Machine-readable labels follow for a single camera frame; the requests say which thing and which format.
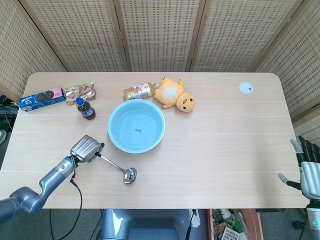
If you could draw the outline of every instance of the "blue snack box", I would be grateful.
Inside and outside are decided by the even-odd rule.
[[[22,97],[19,100],[19,106],[23,111],[29,112],[65,100],[64,90],[61,87],[57,87],[31,96]]]

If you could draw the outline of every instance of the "wooden table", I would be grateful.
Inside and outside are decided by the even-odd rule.
[[[112,110],[133,84],[164,77],[185,83],[196,98],[183,113],[163,109],[166,131],[160,144],[143,154],[117,149],[107,134]],[[135,167],[138,177],[125,185],[122,174],[101,159],[77,168],[75,182],[84,208],[304,208],[302,194],[278,178],[299,181],[289,112],[279,78],[271,73],[55,72],[35,73],[24,96],[93,81],[94,120],[75,105],[60,102],[31,112],[19,110],[0,172],[0,199],[28,186],[40,193],[39,180],[69,155],[85,134],[106,143],[102,153],[120,166]],[[243,94],[239,84],[253,84]],[[149,101],[159,107],[152,97]],[[64,181],[45,208],[78,208],[77,189]]]

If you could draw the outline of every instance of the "yellow plush toy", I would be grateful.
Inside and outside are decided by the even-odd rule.
[[[155,90],[154,97],[163,103],[164,109],[176,105],[183,112],[190,112],[196,105],[196,100],[189,92],[184,90],[184,83],[180,79],[176,82],[168,77],[162,79],[160,88]]]

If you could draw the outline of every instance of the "plastic bowl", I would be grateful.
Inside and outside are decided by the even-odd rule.
[[[108,120],[108,135],[120,150],[140,154],[153,149],[163,138],[165,117],[152,102],[128,100],[117,106]]]

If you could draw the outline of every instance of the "beverage bottle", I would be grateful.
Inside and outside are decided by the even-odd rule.
[[[85,119],[91,120],[96,117],[96,111],[90,105],[87,100],[84,100],[82,97],[77,97],[75,100],[76,108]]]
[[[139,85],[133,85],[123,90],[125,100],[131,99],[145,99],[156,94],[156,89],[160,86],[157,83],[146,82]]]

